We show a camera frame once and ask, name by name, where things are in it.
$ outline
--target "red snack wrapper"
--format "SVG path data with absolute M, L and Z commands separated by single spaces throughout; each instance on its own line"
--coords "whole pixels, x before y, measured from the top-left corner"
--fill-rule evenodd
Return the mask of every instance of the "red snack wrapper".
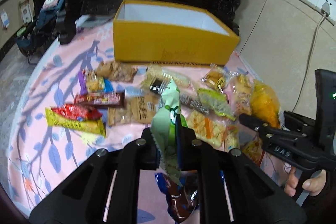
M 125 92 L 77 94 L 74 104 L 94 106 L 96 108 L 125 107 Z
M 61 107 L 51 107 L 51 111 L 64 118 L 74 121 L 98 120 L 102 114 L 94 107 L 64 104 Z

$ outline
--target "hand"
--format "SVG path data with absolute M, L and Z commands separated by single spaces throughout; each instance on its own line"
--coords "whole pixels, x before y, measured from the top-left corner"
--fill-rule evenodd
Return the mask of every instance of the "hand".
M 289 196 L 295 195 L 295 188 L 299 183 L 299 180 L 295 177 L 295 171 L 296 168 L 292 166 L 289 172 L 289 178 L 285 185 L 285 193 Z M 303 183 L 302 188 L 304 190 L 309 191 L 311 196 L 316 196 L 319 193 L 321 193 L 322 189 L 324 188 L 326 179 L 327 179 L 326 171 L 322 170 L 322 172 L 316 178 L 307 179 Z

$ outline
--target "purple snack wrapper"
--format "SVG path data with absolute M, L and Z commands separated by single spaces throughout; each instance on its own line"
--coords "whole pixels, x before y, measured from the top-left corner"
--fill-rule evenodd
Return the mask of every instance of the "purple snack wrapper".
M 81 86 L 81 95 L 87 94 L 87 88 L 86 88 L 86 83 L 85 83 L 85 75 L 83 70 L 80 70 L 78 72 L 78 81 Z

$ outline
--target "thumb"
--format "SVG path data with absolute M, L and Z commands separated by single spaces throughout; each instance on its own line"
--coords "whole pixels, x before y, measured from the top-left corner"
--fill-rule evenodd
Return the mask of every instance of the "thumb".
M 302 188 L 311 192 L 310 193 L 311 196 L 316 196 L 322 191 L 325 183 L 326 183 L 326 176 L 325 172 L 322 171 L 321 174 L 316 178 L 306 180 L 302 185 Z

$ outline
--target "yellow cardboard box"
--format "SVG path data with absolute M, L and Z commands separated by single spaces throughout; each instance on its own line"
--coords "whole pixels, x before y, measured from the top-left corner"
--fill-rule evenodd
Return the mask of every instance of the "yellow cardboard box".
M 225 65 L 239 37 L 207 10 L 152 0 L 124 0 L 113 21 L 115 60 Z

